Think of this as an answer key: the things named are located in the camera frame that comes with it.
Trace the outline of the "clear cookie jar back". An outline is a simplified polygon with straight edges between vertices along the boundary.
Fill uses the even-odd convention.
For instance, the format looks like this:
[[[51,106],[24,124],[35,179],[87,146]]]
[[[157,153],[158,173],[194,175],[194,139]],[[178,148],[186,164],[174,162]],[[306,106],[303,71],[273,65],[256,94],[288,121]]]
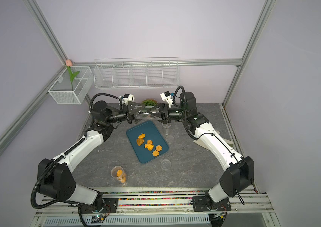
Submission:
[[[152,121],[149,117],[147,109],[143,109],[135,114],[135,118],[139,120]]]

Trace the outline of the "clear cookie jar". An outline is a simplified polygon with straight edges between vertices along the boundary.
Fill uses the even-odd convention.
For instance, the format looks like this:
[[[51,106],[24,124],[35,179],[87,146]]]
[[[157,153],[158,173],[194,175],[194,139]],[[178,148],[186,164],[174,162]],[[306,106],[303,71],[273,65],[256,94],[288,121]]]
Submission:
[[[166,136],[169,135],[169,130],[170,130],[170,127],[171,127],[171,123],[166,123],[166,124],[162,124],[162,127],[163,127],[163,132]]]
[[[143,109],[135,114],[135,118],[139,120],[152,121],[149,117],[147,109]]]
[[[111,176],[121,183],[126,182],[126,172],[121,166],[114,166],[111,170]]]

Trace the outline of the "clear jar lid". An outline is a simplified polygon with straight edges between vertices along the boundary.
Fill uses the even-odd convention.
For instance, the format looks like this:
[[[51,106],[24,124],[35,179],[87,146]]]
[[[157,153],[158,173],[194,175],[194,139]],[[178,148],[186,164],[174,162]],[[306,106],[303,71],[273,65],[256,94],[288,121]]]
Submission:
[[[173,143],[175,141],[175,138],[172,135],[167,135],[166,141],[167,141],[167,143]]]
[[[161,169],[169,170],[171,168],[171,161],[168,159],[164,159],[161,161]]]

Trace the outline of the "clear cookie jar front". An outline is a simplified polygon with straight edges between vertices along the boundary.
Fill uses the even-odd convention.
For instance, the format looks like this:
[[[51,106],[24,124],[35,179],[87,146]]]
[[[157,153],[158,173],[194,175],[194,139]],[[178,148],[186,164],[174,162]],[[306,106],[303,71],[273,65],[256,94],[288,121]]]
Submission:
[[[111,176],[121,183],[126,182],[126,172],[121,166],[114,166],[111,170]]]

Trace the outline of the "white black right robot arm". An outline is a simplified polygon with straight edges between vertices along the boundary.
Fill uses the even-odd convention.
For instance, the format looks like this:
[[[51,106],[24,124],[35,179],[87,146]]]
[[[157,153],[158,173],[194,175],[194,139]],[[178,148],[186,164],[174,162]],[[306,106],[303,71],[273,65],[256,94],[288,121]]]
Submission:
[[[214,129],[209,119],[197,109],[192,92],[178,86],[173,94],[161,94],[163,103],[148,109],[147,113],[163,124],[178,121],[193,140],[200,140],[214,154],[224,173],[219,182],[205,193],[205,206],[214,211],[222,200],[240,197],[240,192],[254,183],[254,160],[235,151]]]

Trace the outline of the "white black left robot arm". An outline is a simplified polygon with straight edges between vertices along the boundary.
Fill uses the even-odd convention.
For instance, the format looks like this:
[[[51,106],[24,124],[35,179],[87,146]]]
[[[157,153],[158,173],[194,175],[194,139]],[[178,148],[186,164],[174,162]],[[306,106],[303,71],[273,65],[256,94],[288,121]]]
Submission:
[[[132,95],[111,97],[119,101],[120,108],[107,105],[103,100],[95,99],[89,104],[91,125],[85,134],[65,152],[53,159],[43,159],[38,165],[37,181],[31,192],[30,203],[34,209],[43,209],[57,202],[88,206],[92,212],[101,212],[105,206],[102,193],[84,187],[73,178],[73,171],[79,163],[96,147],[103,144],[115,129],[114,123],[137,122],[135,115],[145,109],[142,103],[134,102]]]

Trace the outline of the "green plant in pot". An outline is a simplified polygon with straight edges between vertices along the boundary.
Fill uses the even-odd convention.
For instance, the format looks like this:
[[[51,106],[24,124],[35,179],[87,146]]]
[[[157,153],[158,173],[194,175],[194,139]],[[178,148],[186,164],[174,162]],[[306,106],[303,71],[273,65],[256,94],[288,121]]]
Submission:
[[[142,101],[142,104],[144,104],[146,107],[155,107],[158,105],[158,102],[155,99],[145,99]]]

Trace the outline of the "orange heart shaped cookie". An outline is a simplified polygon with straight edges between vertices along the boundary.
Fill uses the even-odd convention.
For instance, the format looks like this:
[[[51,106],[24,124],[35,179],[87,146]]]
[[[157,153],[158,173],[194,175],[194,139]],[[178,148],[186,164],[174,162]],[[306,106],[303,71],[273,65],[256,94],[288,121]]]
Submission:
[[[138,138],[138,139],[136,140],[136,144],[137,144],[138,146],[141,146],[143,143],[144,143],[144,139]]]

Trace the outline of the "orange fish shaped cookie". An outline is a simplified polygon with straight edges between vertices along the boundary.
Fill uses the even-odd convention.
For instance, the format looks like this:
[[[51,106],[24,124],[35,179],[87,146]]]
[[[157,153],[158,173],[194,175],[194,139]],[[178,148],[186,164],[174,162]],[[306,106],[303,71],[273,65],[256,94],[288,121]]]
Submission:
[[[153,144],[145,144],[145,148],[149,151],[152,151],[154,149],[154,145]]]

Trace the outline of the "orange flower shaped cookie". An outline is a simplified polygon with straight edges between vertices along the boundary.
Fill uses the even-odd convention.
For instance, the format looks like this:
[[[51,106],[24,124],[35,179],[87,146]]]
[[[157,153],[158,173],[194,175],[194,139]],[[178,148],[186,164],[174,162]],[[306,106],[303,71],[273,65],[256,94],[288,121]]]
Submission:
[[[154,157],[159,156],[159,151],[157,151],[157,150],[153,151],[152,155],[153,155]]]

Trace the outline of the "beige gardening glove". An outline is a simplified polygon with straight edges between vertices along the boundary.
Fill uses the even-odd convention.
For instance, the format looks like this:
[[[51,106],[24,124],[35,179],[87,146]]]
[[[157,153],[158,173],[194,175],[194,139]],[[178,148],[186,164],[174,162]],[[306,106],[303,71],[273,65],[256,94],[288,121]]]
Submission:
[[[224,140],[230,147],[234,148],[234,142],[233,142],[233,141],[228,140],[228,139],[225,139],[225,138],[223,138],[223,140]],[[197,145],[205,148],[205,149],[210,150],[201,140],[197,140],[197,141],[196,141],[196,140],[193,140],[193,142],[194,142],[195,144],[197,144]]]

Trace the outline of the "pink artificial tulip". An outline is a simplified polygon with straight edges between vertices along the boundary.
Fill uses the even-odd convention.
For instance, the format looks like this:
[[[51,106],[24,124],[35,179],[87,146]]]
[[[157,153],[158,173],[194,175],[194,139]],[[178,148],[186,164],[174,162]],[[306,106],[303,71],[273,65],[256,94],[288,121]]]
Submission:
[[[69,76],[70,76],[71,90],[74,91],[73,81],[74,81],[74,79],[78,76],[78,74],[79,74],[80,72],[73,72],[73,71],[72,71],[71,67],[73,66],[73,63],[72,63],[71,60],[67,59],[67,60],[65,61],[65,63],[66,63],[67,72],[68,72],[68,74],[69,74]]]

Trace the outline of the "white mesh wall basket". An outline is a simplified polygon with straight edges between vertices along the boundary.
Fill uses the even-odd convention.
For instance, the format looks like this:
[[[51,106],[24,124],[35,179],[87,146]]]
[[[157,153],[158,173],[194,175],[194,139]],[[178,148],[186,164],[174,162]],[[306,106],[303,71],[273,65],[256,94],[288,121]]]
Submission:
[[[73,81],[74,91],[71,90],[70,76],[67,68],[64,69],[57,80],[50,86],[48,92],[59,105],[80,105],[94,83],[93,72],[90,67],[74,66],[73,72],[80,72]]]

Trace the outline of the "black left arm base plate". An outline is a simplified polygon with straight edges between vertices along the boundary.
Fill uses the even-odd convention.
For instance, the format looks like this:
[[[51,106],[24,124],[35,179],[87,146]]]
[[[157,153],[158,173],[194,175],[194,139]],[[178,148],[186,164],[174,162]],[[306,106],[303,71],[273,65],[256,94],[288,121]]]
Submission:
[[[91,205],[80,204],[82,214],[111,214],[116,213],[119,199],[116,197],[107,197],[96,199]]]

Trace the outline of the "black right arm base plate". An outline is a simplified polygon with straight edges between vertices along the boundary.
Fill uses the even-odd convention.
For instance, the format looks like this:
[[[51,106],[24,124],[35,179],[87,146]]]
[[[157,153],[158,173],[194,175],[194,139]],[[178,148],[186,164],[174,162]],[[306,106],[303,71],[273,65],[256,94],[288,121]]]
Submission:
[[[219,202],[214,202],[207,196],[194,196],[192,197],[189,204],[193,207],[193,210],[195,212],[231,211],[231,206],[228,198],[225,198]]]

